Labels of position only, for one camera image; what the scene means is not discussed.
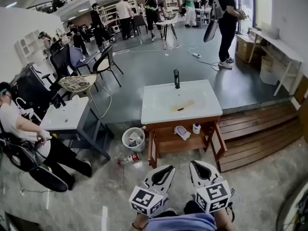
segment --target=white bottle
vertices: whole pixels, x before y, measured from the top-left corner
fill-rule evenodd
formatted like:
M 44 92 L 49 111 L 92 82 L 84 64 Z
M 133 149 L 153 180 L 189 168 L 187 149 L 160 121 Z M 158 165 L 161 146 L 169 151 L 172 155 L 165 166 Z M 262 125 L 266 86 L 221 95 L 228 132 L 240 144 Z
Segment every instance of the white bottle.
M 193 124 L 192 128 L 193 133 L 200 134 L 201 126 L 199 123 Z

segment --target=man in black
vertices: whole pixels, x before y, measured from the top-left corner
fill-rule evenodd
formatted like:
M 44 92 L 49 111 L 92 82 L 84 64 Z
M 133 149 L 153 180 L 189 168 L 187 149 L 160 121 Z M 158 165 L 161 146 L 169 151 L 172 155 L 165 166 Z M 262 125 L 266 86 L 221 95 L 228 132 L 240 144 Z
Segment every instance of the man in black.
M 221 45 L 219 50 L 219 67 L 232 69 L 234 59 L 229 55 L 229 48 L 235 36 L 238 19 L 244 19 L 242 14 L 236 11 L 235 0 L 218 0 L 223 11 L 223 18 L 218 22 L 221 32 Z
M 100 51 L 103 50 L 103 38 L 105 40 L 108 40 L 110 43 L 113 42 L 111 40 L 109 33 L 105 30 L 104 25 L 102 24 L 100 14 L 98 12 L 98 4 L 94 3 L 92 5 L 92 11 L 90 12 L 91 18 L 92 18 L 92 26 L 94 29 L 94 36 L 96 40 L 96 44 L 98 46 L 98 49 Z
M 151 33 L 152 42 L 154 41 L 154 38 L 156 38 L 156 36 L 153 33 L 153 22 L 157 23 L 161 21 L 160 14 L 158 11 L 159 7 L 161 8 L 164 17 L 166 18 L 167 14 L 165 11 L 164 2 L 162 0 L 145 0 L 145 15 L 148 23 L 148 29 Z M 164 40 L 162 33 L 162 26 L 157 25 L 157 29 L 160 33 L 161 40 Z
M 88 56 L 88 52 L 87 52 L 87 48 L 85 46 L 85 43 L 83 41 L 83 38 L 77 28 L 76 25 L 73 24 L 73 22 L 68 22 L 67 23 L 67 27 L 69 27 L 71 33 L 72 33 L 72 38 L 73 38 L 73 42 L 74 42 L 74 46 L 76 48 L 81 48 L 82 49 L 82 54 L 84 54 L 85 56 Z

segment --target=white shirt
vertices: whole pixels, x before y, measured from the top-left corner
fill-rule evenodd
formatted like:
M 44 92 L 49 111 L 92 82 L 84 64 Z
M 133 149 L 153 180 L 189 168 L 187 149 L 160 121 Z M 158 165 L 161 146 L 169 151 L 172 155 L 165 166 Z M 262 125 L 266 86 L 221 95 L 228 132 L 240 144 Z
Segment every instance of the white shirt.
M 130 5 L 128 2 L 121 1 L 116 4 L 116 10 L 119 14 L 120 20 L 130 18 L 128 10 L 130 9 Z
M 25 132 L 21 131 L 16 128 L 16 121 L 18 117 L 21 115 L 18 113 L 18 108 L 16 109 L 13 105 L 8 105 L 7 103 L 4 103 L 0 107 L 0 121 L 3 126 L 3 129 L 7 133 L 11 133 L 14 136 L 25 139 L 28 141 L 38 141 L 37 140 L 37 134 L 34 132 Z M 50 133 L 47 131 L 44 131 L 44 134 L 47 139 L 51 139 Z M 38 163 L 42 163 L 45 158 L 48 156 L 50 151 L 51 143 L 50 141 L 47 141 L 44 145 L 39 147 L 37 151 L 39 152 L 36 154 L 36 160 Z

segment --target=man in green shirt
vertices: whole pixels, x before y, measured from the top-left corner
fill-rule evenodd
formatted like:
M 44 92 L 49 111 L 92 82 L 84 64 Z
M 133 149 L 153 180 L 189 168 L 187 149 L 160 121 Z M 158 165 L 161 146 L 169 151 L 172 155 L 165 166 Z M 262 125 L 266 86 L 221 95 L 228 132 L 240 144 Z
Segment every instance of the man in green shirt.
M 191 27 L 189 24 L 191 23 L 193 27 L 198 27 L 196 23 L 196 12 L 194 10 L 194 0 L 185 0 L 186 3 L 186 17 L 185 17 L 185 26 Z

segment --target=power strip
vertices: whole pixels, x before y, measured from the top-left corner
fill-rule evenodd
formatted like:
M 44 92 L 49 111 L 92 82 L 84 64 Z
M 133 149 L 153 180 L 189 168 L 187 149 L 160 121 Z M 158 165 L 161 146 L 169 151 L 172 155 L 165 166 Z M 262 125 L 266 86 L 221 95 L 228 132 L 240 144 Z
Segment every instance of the power strip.
M 192 54 L 194 57 L 196 57 L 196 58 L 201 58 L 201 55 L 199 55 L 199 54 L 197 54 L 197 53 L 193 53 Z

